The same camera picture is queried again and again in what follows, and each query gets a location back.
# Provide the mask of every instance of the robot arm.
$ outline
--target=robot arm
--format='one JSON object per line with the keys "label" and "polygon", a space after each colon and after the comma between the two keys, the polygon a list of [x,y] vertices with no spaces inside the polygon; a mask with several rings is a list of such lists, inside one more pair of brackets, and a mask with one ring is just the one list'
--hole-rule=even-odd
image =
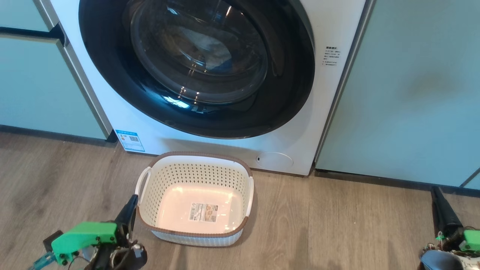
{"label": "robot arm", "polygon": [[480,231],[464,227],[438,187],[432,189],[435,235],[440,244],[428,244],[420,257],[425,270],[480,270]]}
{"label": "robot arm", "polygon": [[57,262],[66,266],[80,250],[96,248],[85,268],[103,270],[138,270],[147,262],[145,247],[132,240],[138,196],[132,195],[114,221],[82,222],[66,233],[57,231],[44,240],[46,254],[29,270],[40,270]]}

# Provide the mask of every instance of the barcode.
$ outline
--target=barcode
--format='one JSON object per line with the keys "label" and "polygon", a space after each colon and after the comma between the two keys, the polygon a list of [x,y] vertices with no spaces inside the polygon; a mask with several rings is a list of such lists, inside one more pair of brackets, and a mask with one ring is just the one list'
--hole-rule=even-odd
{"label": "barcode", "polygon": [[190,220],[193,220],[193,216],[194,216],[194,215],[195,215],[195,208],[192,208],[192,209],[190,210]]}

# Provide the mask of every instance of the energy label sticker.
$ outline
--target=energy label sticker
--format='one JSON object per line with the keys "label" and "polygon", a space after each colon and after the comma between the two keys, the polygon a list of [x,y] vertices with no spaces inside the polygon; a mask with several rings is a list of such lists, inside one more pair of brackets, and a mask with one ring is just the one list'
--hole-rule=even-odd
{"label": "energy label sticker", "polygon": [[125,150],[145,152],[144,146],[135,132],[116,130],[119,141]]}

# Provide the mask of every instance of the white washing machine body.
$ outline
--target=white washing machine body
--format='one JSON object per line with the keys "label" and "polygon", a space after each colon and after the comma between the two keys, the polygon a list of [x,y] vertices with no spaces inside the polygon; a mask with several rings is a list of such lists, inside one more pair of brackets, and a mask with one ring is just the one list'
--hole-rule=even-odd
{"label": "white washing machine body", "polygon": [[[311,26],[315,53],[312,90],[304,106],[286,124],[264,135],[213,139],[171,128],[124,100],[102,77],[87,53],[79,28],[79,0],[50,1],[125,150],[153,155],[169,151],[230,155],[252,168],[299,175],[310,172],[365,4],[364,0],[300,1]],[[326,51],[338,58],[324,59]]]}

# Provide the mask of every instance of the product label sticker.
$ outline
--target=product label sticker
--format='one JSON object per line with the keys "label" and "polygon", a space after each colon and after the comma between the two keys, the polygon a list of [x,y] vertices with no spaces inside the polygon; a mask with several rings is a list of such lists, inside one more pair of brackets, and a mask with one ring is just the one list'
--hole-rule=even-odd
{"label": "product label sticker", "polygon": [[192,203],[192,206],[190,207],[189,220],[216,222],[217,212],[218,205],[206,203]]}
{"label": "product label sticker", "polygon": [[322,59],[322,66],[336,66],[340,58],[340,50],[337,47],[328,46],[324,52]]}
{"label": "product label sticker", "polygon": [[145,152],[144,146],[137,133],[123,130],[116,130],[116,132],[125,150]]}

